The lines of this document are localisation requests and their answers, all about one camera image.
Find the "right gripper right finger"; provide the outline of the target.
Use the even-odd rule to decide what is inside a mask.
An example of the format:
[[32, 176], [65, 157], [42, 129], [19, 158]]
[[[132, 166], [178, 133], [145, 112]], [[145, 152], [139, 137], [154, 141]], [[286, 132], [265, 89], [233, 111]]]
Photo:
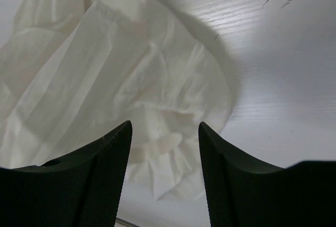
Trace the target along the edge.
[[335, 162], [280, 168], [202, 122], [199, 151], [211, 226], [335, 226]]

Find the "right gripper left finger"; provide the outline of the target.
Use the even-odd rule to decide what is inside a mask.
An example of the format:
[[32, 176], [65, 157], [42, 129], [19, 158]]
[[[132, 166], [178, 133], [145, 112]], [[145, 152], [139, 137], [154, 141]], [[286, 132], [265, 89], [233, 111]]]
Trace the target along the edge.
[[126, 121], [41, 166], [1, 169], [1, 226], [114, 226], [132, 140]]

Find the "white skirt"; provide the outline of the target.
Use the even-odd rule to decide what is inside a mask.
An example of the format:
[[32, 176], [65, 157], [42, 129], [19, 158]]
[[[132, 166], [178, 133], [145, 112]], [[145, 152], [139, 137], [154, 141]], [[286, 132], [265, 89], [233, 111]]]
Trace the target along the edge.
[[2, 167], [42, 164], [129, 120], [125, 179], [157, 200], [197, 200], [199, 124], [221, 132], [231, 111], [218, 59], [157, 0], [23, 0], [1, 48]]

